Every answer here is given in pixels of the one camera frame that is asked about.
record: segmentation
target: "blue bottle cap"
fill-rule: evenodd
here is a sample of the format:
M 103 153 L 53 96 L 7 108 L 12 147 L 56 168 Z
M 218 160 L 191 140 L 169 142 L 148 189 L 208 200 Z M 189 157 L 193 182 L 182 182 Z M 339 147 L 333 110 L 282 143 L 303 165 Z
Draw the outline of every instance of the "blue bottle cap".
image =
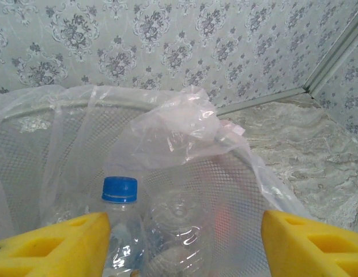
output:
M 103 183 L 102 199 L 113 203 L 137 201 L 138 181 L 130 177 L 106 177 Z

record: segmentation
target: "clear plastic bottle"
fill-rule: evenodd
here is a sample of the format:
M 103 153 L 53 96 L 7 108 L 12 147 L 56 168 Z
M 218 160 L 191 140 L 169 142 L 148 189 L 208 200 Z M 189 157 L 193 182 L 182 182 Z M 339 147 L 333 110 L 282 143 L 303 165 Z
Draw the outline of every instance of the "clear plastic bottle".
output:
M 111 224 L 103 277 L 135 276 L 146 260 L 146 237 L 134 203 L 138 182 L 129 177 L 104 179 L 102 199 Z
M 171 190 L 151 202 L 144 220 L 150 260 L 145 276 L 207 276 L 213 229 L 191 193 Z

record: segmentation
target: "wall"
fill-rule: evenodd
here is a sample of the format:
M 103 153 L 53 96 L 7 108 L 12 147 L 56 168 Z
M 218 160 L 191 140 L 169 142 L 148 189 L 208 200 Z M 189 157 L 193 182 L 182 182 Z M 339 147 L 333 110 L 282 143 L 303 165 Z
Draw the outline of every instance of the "wall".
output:
M 217 106 L 301 87 L 358 0 L 0 0 L 0 93 L 46 84 L 174 89 Z
M 358 139 L 358 46 L 316 98 L 334 120 Z

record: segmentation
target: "yellow foam block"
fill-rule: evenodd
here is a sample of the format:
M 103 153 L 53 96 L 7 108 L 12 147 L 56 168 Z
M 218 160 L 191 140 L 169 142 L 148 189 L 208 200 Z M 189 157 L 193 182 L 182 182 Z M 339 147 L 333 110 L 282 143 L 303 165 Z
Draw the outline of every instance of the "yellow foam block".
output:
M 0 277 L 100 277 L 110 239 L 106 213 L 0 241 Z
M 358 277 L 358 234 L 266 211 L 262 240 L 272 277 Z

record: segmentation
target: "floral wallpaper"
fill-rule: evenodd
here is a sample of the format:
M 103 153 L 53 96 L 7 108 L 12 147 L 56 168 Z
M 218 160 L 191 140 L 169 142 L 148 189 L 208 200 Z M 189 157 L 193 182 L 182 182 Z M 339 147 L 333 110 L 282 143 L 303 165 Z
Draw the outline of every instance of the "floral wallpaper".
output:
M 316 98 L 333 119 L 358 139 L 358 46 Z
M 0 93 L 204 87 L 216 106 L 301 87 L 358 0 L 0 0 Z

